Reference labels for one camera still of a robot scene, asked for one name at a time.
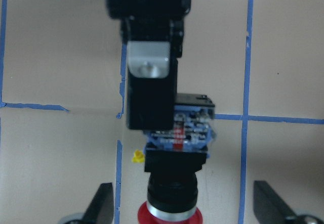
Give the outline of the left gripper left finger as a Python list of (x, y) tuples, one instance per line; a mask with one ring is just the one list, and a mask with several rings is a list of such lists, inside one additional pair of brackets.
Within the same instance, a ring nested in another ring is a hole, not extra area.
[(65, 216), (58, 223), (112, 223), (113, 218), (113, 185), (102, 183), (84, 213)]

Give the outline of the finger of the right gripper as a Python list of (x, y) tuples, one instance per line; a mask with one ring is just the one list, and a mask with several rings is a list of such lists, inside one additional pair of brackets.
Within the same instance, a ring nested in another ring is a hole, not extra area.
[(123, 18), (120, 33), (127, 46), (127, 127), (171, 129), (184, 20)]

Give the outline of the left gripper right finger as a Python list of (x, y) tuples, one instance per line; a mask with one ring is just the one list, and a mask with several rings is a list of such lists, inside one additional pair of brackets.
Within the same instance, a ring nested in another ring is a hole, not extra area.
[(258, 223), (323, 223), (310, 214), (296, 214), (266, 181), (254, 181), (253, 211)]

